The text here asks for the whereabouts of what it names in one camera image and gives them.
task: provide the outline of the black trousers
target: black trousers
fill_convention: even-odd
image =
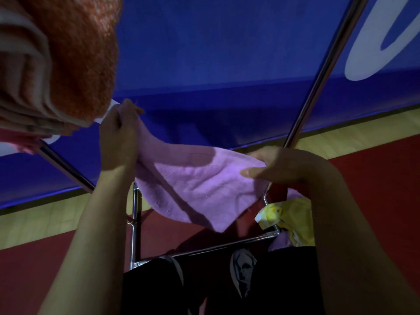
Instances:
[[[122,314],[187,314],[187,308],[184,288],[170,262],[154,259],[124,274]],[[267,252],[255,265],[250,293],[238,314],[304,312],[325,313],[316,249]]]

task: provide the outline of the hand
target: hand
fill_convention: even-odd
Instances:
[[[243,169],[240,172],[242,176],[280,184],[309,182],[320,173],[327,173],[334,168],[324,158],[297,149],[264,147],[250,156],[265,162],[266,167]]]
[[[138,115],[141,108],[125,99],[114,105],[99,127],[102,172],[134,181],[138,147]]]

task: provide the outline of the drying rack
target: drying rack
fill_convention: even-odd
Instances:
[[[283,147],[286,148],[294,148],[296,145],[298,135],[302,130],[303,124],[307,120],[313,106],[315,105],[318,97],[320,96],[329,75],[331,74],[335,63],[337,62],[344,46],[346,45],[354,26],[356,25],[357,21],[360,18],[361,13],[363,12],[367,2],[369,0],[351,0],[343,18],[336,30],[336,33],[329,45],[328,51],[323,59],[321,67],[319,68],[315,80],[305,98],[305,101],[300,109],[300,112],[291,127],[290,132],[287,135],[286,141]],[[37,152],[41,157],[45,160],[50,162],[53,166],[63,172],[66,176],[68,176],[71,180],[73,180],[77,185],[79,185],[85,191],[92,193],[95,189],[95,185],[89,181],[86,177],[84,177],[74,166],[72,166],[69,162],[63,159],[60,155],[58,155],[51,147],[46,144],[42,143],[41,148],[39,148]],[[139,213],[139,203],[141,199],[141,194],[139,188],[134,183],[133,185],[133,212],[132,217],[127,216],[127,223],[131,225],[131,255],[130,255],[130,270],[136,268],[149,260],[139,260],[139,254],[137,254],[137,241],[139,240],[140,232],[139,228],[140,225],[138,223],[138,213]],[[267,205],[266,195],[263,198],[265,204]],[[198,255],[206,252],[211,252],[215,250],[225,249],[231,246],[236,246],[240,244],[246,243],[253,243],[258,242],[270,238],[275,238],[279,235],[280,230],[277,226],[274,226],[273,231],[269,231],[263,235],[256,236],[253,238],[246,238],[235,242],[230,242],[218,246],[209,247],[206,249],[190,251],[190,252],[183,252],[172,254],[173,257],[178,256],[185,256],[185,255]]]

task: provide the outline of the yellow garment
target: yellow garment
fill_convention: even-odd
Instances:
[[[287,229],[295,247],[315,246],[311,201],[307,198],[270,203],[260,210],[255,221],[263,230],[275,224]]]

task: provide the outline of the wooden floor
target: wooden floor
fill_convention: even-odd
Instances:
[[[419,133],[420,109],[414,109],[304,137],[297,148],[330,159]],[[89,197],[79,195],[0,215],[0,249],[76,229]],[[131,206],[130,191],[127,213],[131,213]],[[143,200],[142,209],[149,208]]]

